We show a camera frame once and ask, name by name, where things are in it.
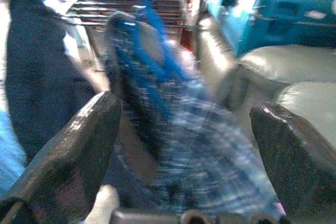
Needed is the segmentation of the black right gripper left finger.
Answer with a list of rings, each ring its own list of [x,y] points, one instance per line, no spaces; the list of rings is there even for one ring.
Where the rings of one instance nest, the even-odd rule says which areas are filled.
[[[108,169],[120,116],[115,95],[95,95],[1,198],[1,223],[84,221]]]

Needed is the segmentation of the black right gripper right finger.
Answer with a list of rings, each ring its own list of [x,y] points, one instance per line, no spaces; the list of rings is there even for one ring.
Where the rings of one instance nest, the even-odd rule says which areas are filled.
[[[250,110],[251,128],[285,223],[335,223],[335,148],[309,123],[265,102]]]

